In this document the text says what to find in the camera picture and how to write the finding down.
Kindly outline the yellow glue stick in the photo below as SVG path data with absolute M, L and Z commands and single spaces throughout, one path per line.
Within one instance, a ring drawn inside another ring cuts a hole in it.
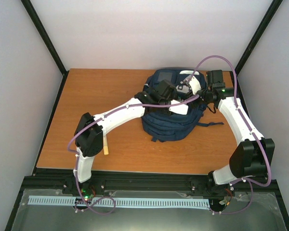
M 104 155 L 109 155 L 107 136 L 103 136 L 103 153 Z

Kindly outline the clear acrylic front plate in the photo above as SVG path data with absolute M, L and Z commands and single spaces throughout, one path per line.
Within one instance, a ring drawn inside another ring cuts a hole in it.
M 239 192 L 222 213 L 191 208 L 109 208 L 28 205 L 30 195 L 72 196 L 26 190 L 12 231 L 289 231 L 274 193 Z M 111 193 L 115 198 L 201 199 L 178 192 Z

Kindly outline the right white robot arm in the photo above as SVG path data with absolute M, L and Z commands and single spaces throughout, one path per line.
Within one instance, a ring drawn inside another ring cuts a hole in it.
M 191 88 L 193 95 L 199 95 L 201 103 L 212 103 L 223 114 L 237 143 L 228 165 L 208 174 L 209 187 L 233 186 L 240 181 L 269 186 L 275 143 L 266 139 L 253 125 L 236 96 L 236 87 L 226 87 L 222 70 L 206 73 L 205 88 L 201 87 L 197 75 L 197 71 L 188 71 L 184 83 Z

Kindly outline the navy blue backpack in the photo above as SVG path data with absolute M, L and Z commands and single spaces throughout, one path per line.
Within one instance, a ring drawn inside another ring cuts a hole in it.
M 184 101 L 189 98 L 186 94 L 191 88 L 184 84 L 184 79 L 193 73 L 192 69 L 163 68 L 157 70 L 144 84 L 143 90 L 155 87 L 164 79 L 171 82 L 177 89 L 177 101 Z M 197 104 L 193 101 L 189 104 L 186 115 L 166 114 L 162 111 L 151 112 L 141 117 L 143 130 L 152 136 L 152 141 L 179 141 L 184 139 L 196 126 L 209 127 L 222 125 L 223 122 L 201 123 L 207 106 Z

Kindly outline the black aluminium frame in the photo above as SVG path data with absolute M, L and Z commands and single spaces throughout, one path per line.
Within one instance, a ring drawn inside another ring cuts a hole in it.
M 62 74 L 62 81 L 52 108 L 52 112 L 45 130 L 45 135 L 48 134 L 50 125 L 52 123 L 55 111 L 57 109 L 59 100 L 61 98 L 66 80 L 68 78 L 69 71 L 66 70 L 62 60 L 59 57 L 46 29 L 41 22 L 33 4 L 29 0 L 22 0 L 25 10 L 27 11 L 31 21 L 33 22 L 35 28 L 37 29 L 40 37 L 44 41 L 47 49 L 49 50 L 52 58 L 54 59 L 56 65 L 59 68 L 59 71 Z M 243 66 L 246 64 L 246 61 L 252 54 L 254 48 L 268 27 L 269 23 L 273 19 L 273 16 L 277 12 L 279 6 L 281 5 L 280 0 L 274 0 L 271 2 L 268 10 L 266 11 L 264 17 L 262 18 L 259 26 L 257 27 L 254 35 L 252 36 L 248 46 L 243 52 L 242 57 L 240 58 L 235 71 L 240 72 Z M 15 218 L 17 212 L 20 211 L 20 201 L 21 197 L 24 194 L 25 189 L 62 189 L 63 188 L 63 178 L 67 177 L 68 181 L 72 181 L 71 170 L 63 169 L 48 169 L 48 168 L 37 168 L 34 167 L 32 175 L 24 177 L 21 188 L 19 190 L 18 196 L 16 198 L 15 204 L 13 206 L 11 215 L 6 225 L 6 230 L 10 231 L 13 227 L 16 226 Z M 183 189 L 187 186 L 189 182 L 193 180 L 204 181 L 204 175 L 183 175 L 183 174 L 161 174 L 161 173 L 136 173 L 136 172 L 109 172 L 109 171 L 98 171 L 99 176 L 103 179 L 110 178 L 119 189 L 139 189 L 141 186 L 145 186 L 147 189 L 152 189 L 157 191 L 158 189 L 165 188 L 166 184 L 171 186 L 177 186 L 179 189 Z

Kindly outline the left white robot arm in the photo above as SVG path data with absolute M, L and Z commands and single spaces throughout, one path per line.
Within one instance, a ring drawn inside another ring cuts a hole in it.
M 167 110 L 176 97 L 176 88 L 168 80 L 163 80 L 156 87 L 149 87 L 129 101 L 105 113 L 82 115 L 73 141 L 77 147 L 77 163 L 73 170 L 76 180 L 74 189 L 84 194 L 90 190 L 91 169 L 94 158 L 104 148 L 104 137 L 122 124 L 142 117 L 146 112 Z

